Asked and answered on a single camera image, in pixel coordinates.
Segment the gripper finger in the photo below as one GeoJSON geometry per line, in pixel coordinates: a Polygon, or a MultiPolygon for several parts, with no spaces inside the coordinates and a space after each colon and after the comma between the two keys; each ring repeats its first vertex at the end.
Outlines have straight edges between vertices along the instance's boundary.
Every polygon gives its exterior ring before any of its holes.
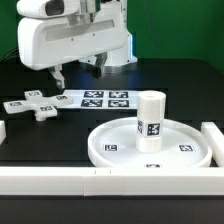
{"type": "Polygon", "coordinates": [[[94,68],[92,70],[93,76],[95,78],[99,78],[102,75],[106,60],[107,60],[107,54],[106,53],[101,53],[101,54],[96,55],[95,65],[94,65],[94,68]]]}
{"type": "Polygon", "coordinates": [[[65,88],[65,79],[64,79],[64,76],[62,75],[61,71],[62,71],[61,65],[56,65],[49,69],[49,72],[51,73],[51,75],[54,77],[54,79],[56,81],[56,86],[59,89],[64,89],[65,88]]]}

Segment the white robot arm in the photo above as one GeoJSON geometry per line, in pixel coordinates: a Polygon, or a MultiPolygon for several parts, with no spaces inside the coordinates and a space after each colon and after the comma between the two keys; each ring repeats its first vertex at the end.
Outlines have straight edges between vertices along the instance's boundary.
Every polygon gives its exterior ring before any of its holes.
{"type": "Polygon", "coordinates": [[[114,73],[135,63],[127,29],[127,0],[19,0],[21,62],[47,68],[58,88],[65,87],[62,65],[80,61],[114,73]]]}

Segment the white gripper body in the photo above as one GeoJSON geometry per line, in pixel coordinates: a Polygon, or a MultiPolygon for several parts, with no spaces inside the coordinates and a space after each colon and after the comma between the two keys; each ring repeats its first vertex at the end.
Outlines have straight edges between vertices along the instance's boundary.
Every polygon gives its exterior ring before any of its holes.
{"type": "Polygon", "coordinates": [[[67,17],[24,18],[18,26],[19,54],[24,65],[41,70],[121,48],[126,36],[118,18],[74,26],[67,17]]]}

